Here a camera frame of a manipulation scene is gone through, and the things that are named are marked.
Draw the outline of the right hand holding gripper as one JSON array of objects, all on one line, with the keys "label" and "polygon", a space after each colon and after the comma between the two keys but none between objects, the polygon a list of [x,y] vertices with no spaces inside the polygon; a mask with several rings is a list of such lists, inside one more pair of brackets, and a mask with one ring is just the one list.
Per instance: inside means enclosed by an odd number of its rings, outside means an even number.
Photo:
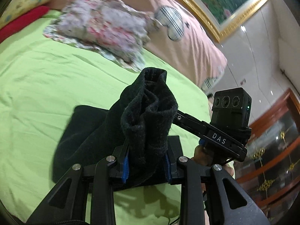
[{"label": "right hand holding gripper", "polygon": [[[194,155],[191,160],[195,161],[195,163],[200,164],[202,166],[210,167],[212,165],[212,157],[208,155],[204,148],[198,145],[194,149]],[[222,169],[226,170],[232,177],[234,176],[234,169],[230,167],[228,164],[222,167]]]}]

